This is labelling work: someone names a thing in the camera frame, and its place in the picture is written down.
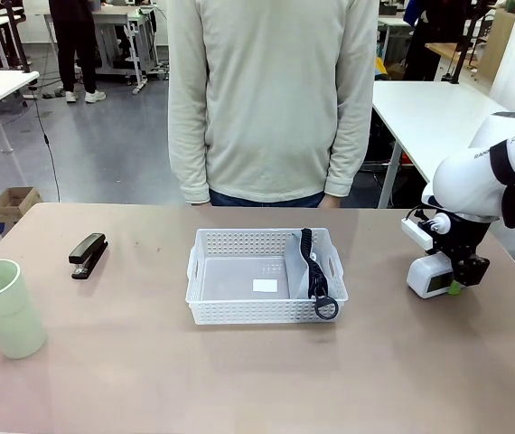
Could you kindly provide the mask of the grey pencil case black zipper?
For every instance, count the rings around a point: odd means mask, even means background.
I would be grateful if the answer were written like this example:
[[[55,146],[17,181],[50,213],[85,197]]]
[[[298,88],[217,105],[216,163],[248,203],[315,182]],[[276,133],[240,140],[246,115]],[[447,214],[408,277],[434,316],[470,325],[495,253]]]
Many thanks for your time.
[[[311,229],[295,231],[286,239],[285,264],[289,297],[313,301],[318,319],[334,320],[340,308],[331,296],[328,278],[314,252],[314,233]]]

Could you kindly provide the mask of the white adjustable desk frame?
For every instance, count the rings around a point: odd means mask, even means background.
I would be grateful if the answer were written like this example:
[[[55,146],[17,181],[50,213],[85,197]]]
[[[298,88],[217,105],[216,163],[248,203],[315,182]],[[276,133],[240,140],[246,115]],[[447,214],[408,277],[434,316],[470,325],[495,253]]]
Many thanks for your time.
[[[136,95],[148,78],[165,78],[168,67],[158,57],[155,45],[155,6],[94,6],[98,76],[119,76],[126,80]]]

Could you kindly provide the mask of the white perforated plastic basket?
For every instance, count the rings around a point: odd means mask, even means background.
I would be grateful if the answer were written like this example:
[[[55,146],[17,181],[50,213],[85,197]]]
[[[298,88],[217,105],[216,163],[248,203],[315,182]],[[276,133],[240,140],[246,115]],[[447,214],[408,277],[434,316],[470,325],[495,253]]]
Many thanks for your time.
[[[325,228],[314,233],[314,252],[329,281],[339,314],[348,301],[342,263]],[[313,301],[288,294],[286,239],[301,228],[199,229],[190,252],[186,301],[194,322],[207,325],[298,324],[322,321]],[[254,279],[276,279],[276,293],[252,290]]]

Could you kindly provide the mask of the black metal stand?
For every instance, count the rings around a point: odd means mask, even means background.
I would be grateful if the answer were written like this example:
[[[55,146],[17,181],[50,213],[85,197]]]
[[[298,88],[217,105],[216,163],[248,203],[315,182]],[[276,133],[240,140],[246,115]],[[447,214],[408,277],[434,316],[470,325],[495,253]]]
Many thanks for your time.
[[[487,4],[488,0],[476,0],[476,4],[473,8],[473,13],[470,19],[470,23],[468,25],[466,35],[463,37],[462,41],[457,44],[457,48],[459,49],[460,55],[454,67],[453,75],[450,76],[448,73],[446,73],[446,75],[443,77],[444,81],[450,82],[451,84],[459,83],[460,74],[464,66],[464,62],[471,43],[471,39],[473,37],[476,23],[482,17],[483,9],[486,7]]]

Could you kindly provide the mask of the person's right forearm cream sleeve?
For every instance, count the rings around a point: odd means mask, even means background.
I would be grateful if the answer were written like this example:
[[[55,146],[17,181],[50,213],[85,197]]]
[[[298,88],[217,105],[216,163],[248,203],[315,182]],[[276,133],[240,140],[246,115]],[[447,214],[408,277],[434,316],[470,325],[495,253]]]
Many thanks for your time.
[[[171,99],[168,113],[170,163],[184,200],[192,205],[210,202],[206,170],[205,107]]]

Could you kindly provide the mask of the long white table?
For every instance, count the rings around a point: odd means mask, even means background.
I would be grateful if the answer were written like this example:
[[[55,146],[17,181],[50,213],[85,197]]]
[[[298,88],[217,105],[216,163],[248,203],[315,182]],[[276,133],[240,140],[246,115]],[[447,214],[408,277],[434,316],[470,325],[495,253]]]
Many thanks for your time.
[[[395,138],[380,209],[389,206],[402,154],[429,182],[442,160],[468,147],[481,123],[505,109],[468,85],[442,81],[376,81],[372,103]]]

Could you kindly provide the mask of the black stapler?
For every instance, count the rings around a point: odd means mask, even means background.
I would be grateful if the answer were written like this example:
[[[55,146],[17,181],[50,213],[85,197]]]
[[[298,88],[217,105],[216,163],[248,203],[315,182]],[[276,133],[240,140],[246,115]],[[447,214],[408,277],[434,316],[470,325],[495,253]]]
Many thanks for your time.
[[[69,254],[69,263],[74,266],[72,279],[88,279],[108,246],[104,233],[91,233]]]

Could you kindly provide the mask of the bystander in dark clothes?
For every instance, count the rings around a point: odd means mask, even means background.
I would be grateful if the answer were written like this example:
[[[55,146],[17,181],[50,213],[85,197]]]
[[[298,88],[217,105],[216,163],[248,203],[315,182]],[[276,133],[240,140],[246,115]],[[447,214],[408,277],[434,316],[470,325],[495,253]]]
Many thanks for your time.
[[[433,81],[440,56],[426,48],[439,36],[443,0],[410,0],[404,20],[413,27],[403,80]]]

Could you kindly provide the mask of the bystander in black with white shoes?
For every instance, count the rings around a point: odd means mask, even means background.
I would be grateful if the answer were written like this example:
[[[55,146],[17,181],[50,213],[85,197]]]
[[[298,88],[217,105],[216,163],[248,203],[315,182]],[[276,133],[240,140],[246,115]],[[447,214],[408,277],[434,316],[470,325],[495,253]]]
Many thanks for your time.
[[[49,0],[51,18],[58,47],[58,65],[65,99],[75,103],[75,58],[80,69],[85,89],[85,102],[97,103],[106,98],[106,93],[96,84],[96,35],[93,11],[99,0]]]

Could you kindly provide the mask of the brown cardboard box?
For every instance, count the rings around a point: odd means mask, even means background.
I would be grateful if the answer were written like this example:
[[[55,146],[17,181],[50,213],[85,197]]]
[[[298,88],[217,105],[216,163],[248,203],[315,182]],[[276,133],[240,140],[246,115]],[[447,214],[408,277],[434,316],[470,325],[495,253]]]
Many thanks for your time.
[[[34,187],[11,187],[0,194],[0,222],[18,222],[37,203],[42,203]]]

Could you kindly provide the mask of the wooden top workbench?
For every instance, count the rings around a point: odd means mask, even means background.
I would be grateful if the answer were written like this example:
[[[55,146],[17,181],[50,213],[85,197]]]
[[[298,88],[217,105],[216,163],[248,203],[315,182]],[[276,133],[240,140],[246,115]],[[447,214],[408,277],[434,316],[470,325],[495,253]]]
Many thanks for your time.
[[[461,54],[456,51],[457,45],[455,43],[433,42],[427,43],[425,47],[439,57],[434,81],[450,80],[454,76]],[[484,91],[488,91],[492,86],[492,80],[481,75],[478,58],[476,56],[471,57],[470,53],[467,54],[463,63],[459,83],[481,88]]]

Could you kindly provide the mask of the person's left forearm cream sleeve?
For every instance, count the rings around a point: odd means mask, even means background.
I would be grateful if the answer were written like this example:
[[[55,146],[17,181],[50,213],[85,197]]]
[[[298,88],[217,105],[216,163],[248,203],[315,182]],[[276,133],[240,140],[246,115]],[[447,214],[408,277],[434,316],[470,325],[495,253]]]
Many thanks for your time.
[[[341,199],[349,194],[354,176],[367,154],[371,111],[371,102],[340,107],[324,186],[326,195]]]

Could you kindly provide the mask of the white digital timer device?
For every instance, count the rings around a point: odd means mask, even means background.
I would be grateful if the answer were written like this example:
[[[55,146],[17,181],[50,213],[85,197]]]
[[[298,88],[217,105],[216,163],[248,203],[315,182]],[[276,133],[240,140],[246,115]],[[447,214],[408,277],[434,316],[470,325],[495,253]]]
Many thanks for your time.
[[[423,299],[447,294],[453,282],[451,260],[442,252],[414,260],[407,274],[407,285]]]

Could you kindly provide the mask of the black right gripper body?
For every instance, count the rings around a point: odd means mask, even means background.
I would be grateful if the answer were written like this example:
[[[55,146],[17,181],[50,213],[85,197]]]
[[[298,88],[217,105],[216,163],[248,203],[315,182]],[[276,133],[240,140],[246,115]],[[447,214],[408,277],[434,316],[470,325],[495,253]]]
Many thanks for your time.
[[[432,224],[433,247],[451,261],[467,260],[476,254],[489,222],[473,222],[449,212],[438,212]]]

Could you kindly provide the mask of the person in cream sweater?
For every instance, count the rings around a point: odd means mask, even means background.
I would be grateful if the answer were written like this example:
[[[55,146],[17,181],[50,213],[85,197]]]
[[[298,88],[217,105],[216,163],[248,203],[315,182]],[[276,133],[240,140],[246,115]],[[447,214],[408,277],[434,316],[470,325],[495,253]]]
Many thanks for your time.
[[[378,0],[167,0],[171,99],[205,107],[210,202],[321,208],[340,107],[371,102]]]

